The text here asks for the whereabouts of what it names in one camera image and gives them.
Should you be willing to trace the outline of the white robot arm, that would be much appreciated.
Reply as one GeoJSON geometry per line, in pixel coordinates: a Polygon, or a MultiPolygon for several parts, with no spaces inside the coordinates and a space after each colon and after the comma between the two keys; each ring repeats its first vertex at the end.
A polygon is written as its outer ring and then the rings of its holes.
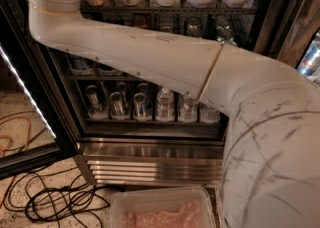
{"type": "Polygon", "coordinates": [[[80,0],[28,0],[32,37],[185,94],[229,118],[224,228],[320,228],[320,89],[231,44],[97,22],[80,0]]]}

